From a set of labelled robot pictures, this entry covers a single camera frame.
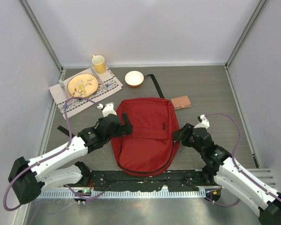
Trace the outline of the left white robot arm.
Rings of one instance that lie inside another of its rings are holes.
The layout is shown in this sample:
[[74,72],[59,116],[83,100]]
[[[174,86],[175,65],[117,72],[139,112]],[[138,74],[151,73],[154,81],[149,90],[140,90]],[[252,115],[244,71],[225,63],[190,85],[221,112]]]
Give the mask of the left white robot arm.
[[20,157],[14,161],[10,171],[8,189],[15,193],[20,205],[30,203],[52,187],[78,184],[85,187],[90,183],[91,172],[82,162],[61,169],[64,164],[102,148],[112,138],[130,135],[132,124],[126,113],[120,116],[108,114],[93,127],[83,129],[70,140],[35,158]]

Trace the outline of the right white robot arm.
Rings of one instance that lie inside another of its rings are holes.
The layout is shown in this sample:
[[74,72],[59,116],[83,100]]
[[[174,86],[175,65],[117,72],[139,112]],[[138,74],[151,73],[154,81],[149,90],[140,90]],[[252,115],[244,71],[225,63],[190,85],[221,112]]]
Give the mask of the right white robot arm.
[[257,216],[262,225],[281,225],[281,192],[259,180],[212,140],[204,127],[186,124],[173,134],[174,141],[194,148],[205,162],[202,179],[234,194]]

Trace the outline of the red student backpack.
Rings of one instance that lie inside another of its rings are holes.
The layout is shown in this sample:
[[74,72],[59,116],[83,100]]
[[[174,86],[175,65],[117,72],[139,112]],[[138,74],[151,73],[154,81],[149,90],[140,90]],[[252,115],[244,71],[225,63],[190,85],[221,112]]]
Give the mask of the red student backpack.
[[150,74],[150,78],[159,96],[123,100],[116,113],[127,113],[133,133],[110,140],[118,167],[133,176],[163,173],[179,148],[173,140],[179,130],[173,104],[164,97],[155,76]]

